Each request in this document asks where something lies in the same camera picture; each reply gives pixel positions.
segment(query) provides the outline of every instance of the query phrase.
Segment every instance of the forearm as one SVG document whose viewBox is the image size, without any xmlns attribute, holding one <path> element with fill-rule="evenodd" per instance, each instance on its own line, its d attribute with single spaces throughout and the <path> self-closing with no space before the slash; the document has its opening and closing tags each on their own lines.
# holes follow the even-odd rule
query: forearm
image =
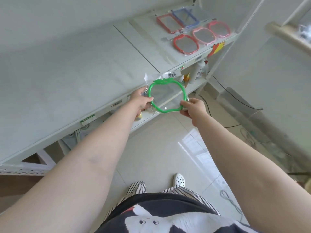
<svg viewBox="0 0 311 233">
<path fill-rule="evenodd" d="M 207 114 L 199 132 L 251 226 L 263 232 L 305 232 L 310 195 L 276 164 Z"/>
<path fill-rule="evenodd" d="M 3 232 L 87 232 L 99 214 L 138 108 L 128 102 L 0 217 Z"/>
</svg>

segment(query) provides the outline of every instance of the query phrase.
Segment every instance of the person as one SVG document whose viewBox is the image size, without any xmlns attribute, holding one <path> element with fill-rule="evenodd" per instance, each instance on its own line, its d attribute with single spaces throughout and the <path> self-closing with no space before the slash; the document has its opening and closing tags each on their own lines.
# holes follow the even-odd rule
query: person
<svg viewBox="0 0 311 233">
<path fill-rule="evenodd" d="M 153 100 L 141 95 L 144 90 L 132 93 L 125 105 L 4 212 L 1 231 L 88 232 L 105 203 L 132 123 Z M 188 196 L 171 190 L 140 194 L 144 184 L 134 183 L 98 233 L 311 231 L 311 196 L 302 187 L 210 117 L 202 101 L 190 98 L 181 105 L 187 110 L 180 113 L 198 128 L 250 226 L 218 215 L 199 196 L 190 198 L 195 193 L 186 188 L 181 190 Z M 178 177 L 177 188 L 183 188 L 182 179 Z"/>
</svg>

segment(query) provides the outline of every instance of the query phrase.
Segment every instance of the black t-shirt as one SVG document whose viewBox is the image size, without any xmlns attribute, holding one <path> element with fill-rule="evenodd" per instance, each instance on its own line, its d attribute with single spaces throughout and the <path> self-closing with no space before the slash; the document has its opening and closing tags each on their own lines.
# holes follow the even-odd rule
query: black t-shirt
<svg viewBox="0 0 311 233">
<path fill-rule="evenodd" d="M 108 216 L 96 233 L 236 233 L 257 232 L 219 216 L 204 204 L 177 194 L 134 195 Z"/>
</svg>

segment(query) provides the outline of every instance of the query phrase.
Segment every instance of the cartoon print on shirt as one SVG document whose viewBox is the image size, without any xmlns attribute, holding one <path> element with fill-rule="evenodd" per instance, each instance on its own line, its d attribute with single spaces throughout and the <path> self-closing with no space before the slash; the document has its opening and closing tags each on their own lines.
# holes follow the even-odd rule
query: cartoon print on shirt
<svg viewBox="0 0 311 233">
<path fill-rule="evenodd" d="M 152 216 L 147 210 L 136 204 L 132 210 L 137 216 L 125 219 L 125 226 L 129 233 L 205 233 L 205 232 L 228 232 L 229 228 L 239 227 L 240 232 L 255 232 L 238 221 L 205 213 L 185 212 L 168 217 Z"/>
</svg>

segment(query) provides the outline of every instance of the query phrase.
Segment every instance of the black and white striped pants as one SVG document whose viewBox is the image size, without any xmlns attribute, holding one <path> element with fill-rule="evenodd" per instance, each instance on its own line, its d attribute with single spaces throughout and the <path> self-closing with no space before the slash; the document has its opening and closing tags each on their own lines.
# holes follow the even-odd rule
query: black and white striped pants
<svg viewBox="0 0 311 233">
<path fill-rule="evenodd" d="M 138 181 L 130 185 L 129 189 L 127 190 L 126 196 L 124 196 L 120 201 L 112 207 L 109 212 L 106 214 L 105 219 L 111 214 L 111 212 L 119 205 L 121 204 L 124 200 L 128 199 L 129 197 L 136 195 L 136 194 L 145 194 L 147 193 L 147 188 L 146 184 L 143 181 Z M 206 205 L 207 207 L 213 209 L 218 215 L 220 213 L 217 211 L 214 206 L 212 206 L 211 203 L 209 203 L 206 199 L 204 199 L 202 196 L 200 196 L 198 193 L 193 192 L 192 190 L 182 187 L 180 185 L 175 185 L 173 187 L 170 187 L 166 190 L 163 191 L 163 193 L 172 193 L 172 194 L 180 194 L 186 197 L 189 197 L 191 199 L 197 200 L 200 203 Z"/>
</svg>

